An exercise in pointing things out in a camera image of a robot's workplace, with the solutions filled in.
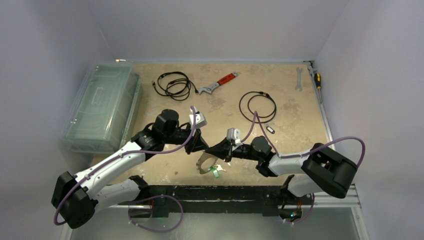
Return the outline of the large metal key ring plate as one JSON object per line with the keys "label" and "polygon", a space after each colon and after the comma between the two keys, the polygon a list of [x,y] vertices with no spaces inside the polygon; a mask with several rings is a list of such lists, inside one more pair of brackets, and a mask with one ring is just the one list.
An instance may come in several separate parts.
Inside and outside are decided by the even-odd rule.
{"label": "large metal key ring plate", "polygon": [[206,174],[215,167],[218,157],[204,152],[196,162],[196,168],[201,175]]}

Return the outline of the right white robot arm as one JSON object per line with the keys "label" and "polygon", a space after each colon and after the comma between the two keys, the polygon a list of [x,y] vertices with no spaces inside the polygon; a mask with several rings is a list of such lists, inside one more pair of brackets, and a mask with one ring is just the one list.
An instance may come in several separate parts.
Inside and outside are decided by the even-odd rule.
{"label": "right white robot arm", "polygon": [[240,146],[236,146],[233,140],[224,139],[205,152],[226,162],[233,158],[256,161],[255,168],[265,177],[292,175],[293,178],[280,191],[282,200],[288,204],[306,194],[318,192],[345,198],[359,168],[352,160],[322,143],[315,143],[309,151],[278,155],[264,136]]}

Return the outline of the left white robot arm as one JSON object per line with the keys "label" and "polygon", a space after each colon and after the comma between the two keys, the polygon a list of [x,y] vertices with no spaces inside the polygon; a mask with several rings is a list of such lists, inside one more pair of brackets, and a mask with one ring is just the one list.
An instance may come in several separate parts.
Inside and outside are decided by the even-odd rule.
{"label": "left white robot arm", "polygon": [[164,109],[154,122],[100,163],[75,174],[62,173],[51,199],[55,207],[53,223],[76,229],[111,205],[129,201],[138,205],[146,203],[149,191],[142,177],[130,177],[115,185],[110,182],[155,155],[171,154],[182,148],[187,154],[205,150],[208,146],[200,129],[206,124],[206,117],[194,106],[190,108],[189,121],[182,125],[176,111]]}

